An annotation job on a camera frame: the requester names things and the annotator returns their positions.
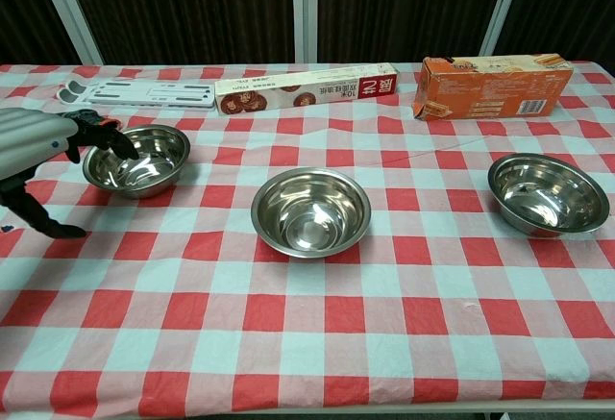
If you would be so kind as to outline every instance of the red square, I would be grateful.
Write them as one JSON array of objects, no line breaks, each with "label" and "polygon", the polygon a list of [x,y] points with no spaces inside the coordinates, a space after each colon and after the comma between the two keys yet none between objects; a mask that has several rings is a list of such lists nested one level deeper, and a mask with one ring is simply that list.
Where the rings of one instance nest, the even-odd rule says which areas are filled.
[{"label": "red square", "polygon": [[254,119],[242,119],[240,117],[231,117],[225,129],[226,132],[250,132]]},{"label": "red square", "polygon": [[63,415],[92,417],[98,408],[96,390],[100,372],[62,371],[51,388],[50,404]]},{"label": "red square", "polygon": [[208,306],[209,295],[198,292],[175,292],[166,308],[163,329],[200,330]]},{"label": "red square", "polygon": [[8,233],[0,232],[0,258],[8,257],[11,250],[23,235],[23,230],[12,230]]},{"label": "red square", "polygon": [[278,119],[279,134],[302,135],[304,132],[303,117],[284,117]]},{"label": "red square", "polygon": [[89,185],[77,201],[78,206],[105,206],[109,203],[111,193],[96,186]]},{"label": "red square", "polygon": [[386,202],[389,210],[420,210],[416,189],[413,187],[388,187]]},{"label": "red square", "polygon": [[600,157],[603,158],[604,163],[611,173],[615,173],[615,154],[601,154]]},{"label": "red square", "polygon": [[88,236],[78,239],[54,239],[43,255],[46,259],[75,259],[87,241]]},{"label": "red square", "polygon": [[400,119],[391,119],[383,115],[378,116],[378,133],[379,134],[392,134],[403,135],[404,124]]},{"label": "red square", "polygon": [[260,237],[257,239],[257,247],[254,252],[254,261],[288,263],[288,260],[288,255],[278,252],[273,247],[270,247]]},{"label": "red square", "polygon": [[272,146],[271,166],[293,166],[299,163],[299,148],[295,146]]},{"label": "red square", "polygon": [[28,96],[28,93],[30,93],[35,88],[35,86],[18,86],[7,95],[7,98],[13,98],[14,96]]},{"label": "red square", "polygon": [[461,247],[470,266],[502,266],[498,247],[491,237],[462,237]]},{"label": "red square", "polygon": [[147,372],[138,403],[142,417],[185,417],[187,372]]},{"label": "red square", "polygon": [[165,191],[153,197],[146,197],[145,199],[139,199],[138,206],[139,207],[169,207],[171,205],[171,199],[173,198],[174,192],[175,192],[175,187],[171,186],[167,188]]},{"label": "red square", "polygon": [[590,84],[610,84],[611,81],[600,72],[584,72],[583,76]]},{"label": "red square", "polygon": [[58,68],[59,66],[57,64],[42,64],[40,66],[35,67],[34,69],[30,69],[30,72],[32,74],[45,74],[47,72],[53,72]]},{"label": "red square", "polygon": [[577,96],[560,96],[559,104],[567,110],[573,110],[576,108],[587,108],[587,105],[580,101]]},{"label": "red square", "polygon": [[127,127],[137,127],[139,125],[149,125],[154,122],[154,117],[143,117],[142,115],[133,115],[128,119]]},{"label": "red square", "polygon": [[613,338],[613,332],[604,322],[603,314],[594,302],[558,301],[570,334],[574,338]]},{"label": "red square", "polygon": [[599,240],[598,245],[606,259],[608,259],[608,262],[615,268],[615,240]]},{"label": "red square", "polygon": [[57,291],[21,290],[0,326],[37,326],[56,295]]},{"label": "red square", "polygon": [[353,130],[353,121],[345,119],[329,119],[329,128],[351,132]]},{"label": "red square", "polygon": [[456,401],[459,382],[454,379],[414,379],[412,403],[445,403]]},{"label": "red square", "polygon": [[208,66],[203,68],[201,79],[220,79],[224,74],[224,67]]},{"label": "red square", "polygon": [[450,120],[431,120],[427,123],[430,135],[455,136],[455,127]]},{"label": "red square", "polygon": [[325,258],[325,263],[344,263],[344,264],[360,264],[361,254],[358,248],[358,243],[346,249],[339,254],[331,255]]},{"label": "red square", "polygon": [[182,76],[182,69],[180,67],[165,67],[158,71],[159,81],[179,81]]},{"label": "red square", "polygon": [[281,332],[284,328],[285,305],[286,297],[283,295],[248,295],[243,330]]},{"label": "red square", "polygon": [[221,146],[218,148],[218,154],[213,160],[213,163],[218,165],[241,165],[243,152],[244,150],[241,148],[227,148]]},{"label": "red square", "polygon": [[204,122],[205,119],[185,118],[180,119],[180,121],[175,125],[175,127],[180,130],[201,130],[201,127],[203,127]]},{"label": "red square", "polygon": [[559,131],[550,122],[528,122],[528,128],[532,135],[559,135]]},{"label": "red square", "polygon": [[222,235],[221,231],[192,233],[184,248],[182,258],[216,261],[220,256]]},{"label": "red square", "polygon": [[544,380],[504,380],[502,399],[542,399],[546,384]]},{"label": "red square", "polygon": [[114,259],[149,259],[157,233],[125,233]]},{"label": "red square", "polygon": [[492,335],[529,336],[528,325],[516,300],[480,299]]},{"label": "red square", "polygon": [[234,185],[207,185],[201,207],[230,209],[233,205]]},{"label": "red square", "polygon": [[447,189],[452,211],[482,212],[482,205],[473,189]]},{"label": "red square", "polygon": [[365,309],[362,297],[325,297],[325,332],[365,333]]},{"label": "red square", "polygon": [[369,378],[325,377],[323,406],[359,406],[369,404]]},{"label": "red square", "polygon": [[327,167],[352,167],[355,165],[355,152],[352,149],[328,149]]},{"label": "red square", "polygon": [[51,180],[32,180],[26,184],[26,191],[32,194],[41,204],[49,202],[58,182]]},{"label": "red square", "polygon": [[278,375],[235,375],[233,411],[276,408],[279,388]]},{"label": "red square", "polygon": [[121,77],[123,79],[134,79],[141,71],[142,69],[131,69],[124,67],[121,71],[119,71],[119,75],[117,77]]},{"label": "red square", "polygon": [[538,264],[543,268],[574,268],[575,264],[561,240],[528,239]]},{"label": "red square", "polygon": [[410,168],[410,154],[407,151],[381,151],[384,168]]},{"label": "red square", "polygon": [[615,382],[587,382],[585,392],[583,393],[583,399],[613,398],[615,398]]},{"label": "red square", "polygon": [[130,290],[96,290],[81,327],[119,329],[132,298]]},{"label": "red square", "polygon": [[479,121],[480,132],[485,136],[506,136],[506,127],[501,122]]},{"label": "red square", "polygon": [[0,372],[0,412],[6,412],[7,409],[2,404],[2,398],[4,397],[4,391],[9,384],[12,372]]},{"label": "red square", "polygon": [[430,248],[424,237],[394,235],[393,249],[398,264],[431,264]]},{"label": "red square", "polygon": [[580,120],[578,125],[586,138],[611,138],[611,134],[598,122]]},{"label": "red square", "polygon": [[446,335],[446,321],[439,298],[404,297],[406,331],[419,335]]},{"label": "red square", "polygon": [[435,151],[435,158],[440,168],[457,170],[468,168],[461,151]]}]

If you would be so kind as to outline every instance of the red and white checkered tablecloth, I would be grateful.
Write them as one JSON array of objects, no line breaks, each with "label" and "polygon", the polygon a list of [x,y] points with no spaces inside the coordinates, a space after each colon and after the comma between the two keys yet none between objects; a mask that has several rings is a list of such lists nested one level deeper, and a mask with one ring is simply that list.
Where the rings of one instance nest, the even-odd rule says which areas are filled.
[{"label": "red and white checkered tablecloth", "polygon": [[[55,112],[70,78],[195,80],[315,65],[0,66],[1,107]],[[615,81],[590,62],[550,118],[414,120],[398,94],[236,116],[101,109],[192,143],[174,188],[140,201],[57,157],[30,192],[88,230],[52,240],[0,211],[0,412],[180,416],[243,409],[615,398],[615,218],[533,239],[494,212],[507,153],[569,161],[615,210]],[[259,186],[296,166],[355,178],[373,218],[354,248],[290,259],[260,241]]]}]

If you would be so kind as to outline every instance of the metal bowl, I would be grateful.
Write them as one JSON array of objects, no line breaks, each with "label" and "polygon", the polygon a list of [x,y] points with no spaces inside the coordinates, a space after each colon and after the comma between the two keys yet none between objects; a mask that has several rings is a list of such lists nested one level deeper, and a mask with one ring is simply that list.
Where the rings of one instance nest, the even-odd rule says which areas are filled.
[{"label": "metal bowl", "polygon": [[489,187],[506,221],[528,235],[555,237],[597,230],[608,199],[587,174],[539,154],[511,154],[493,162]]},{"label": "metal bowl", "polygon": [[252,223],[274,249],[301,259],[342,252],[367,230],[371,217],[365,191],[326,168],[297,168],[272,178],[252,203]]},{"label": "metal bowl", "polygon": [[139,159],[122,160],[111,149],[92,148],[84,160],[87,180],[131,199],[154,196],[180,178],[190,153],[187,136],[166,125],[143,125],[123,130]]}]

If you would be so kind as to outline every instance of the dark curtain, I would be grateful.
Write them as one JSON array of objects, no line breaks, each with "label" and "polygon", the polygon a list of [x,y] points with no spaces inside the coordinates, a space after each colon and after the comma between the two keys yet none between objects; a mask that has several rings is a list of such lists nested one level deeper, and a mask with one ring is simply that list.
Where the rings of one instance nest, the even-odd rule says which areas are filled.
[{"label": "dark curtain", "polygon": [[0,0],[0,63],[78,64],[51,0]]},{"label": "dark curtain", "polygon": [[79,0],[106,63],[292,62],[292,0]]},{"label": "dark curtain", "polygon": [[513,0],[495,52],[557,52],[612,70],[615,0]]},{"label": "dark curtain", "polygon": [[318,0],[321,62],[476,56],[496,0]]}]

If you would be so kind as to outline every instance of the cracker box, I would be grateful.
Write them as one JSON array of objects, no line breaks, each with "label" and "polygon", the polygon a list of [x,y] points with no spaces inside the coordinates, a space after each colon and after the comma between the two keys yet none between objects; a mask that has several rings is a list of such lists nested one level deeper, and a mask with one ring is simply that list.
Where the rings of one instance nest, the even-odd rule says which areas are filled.
[{"label": "cracker box", "polygon": [[572,66],[557,54],[425,58],[414,117],[549,115],[572,73]]},{"label": "cracker box", "polygon": [[390,62],[293,72],[215,83],[218,109],[225,114],[360,100],[391,94],[397,70]]}]

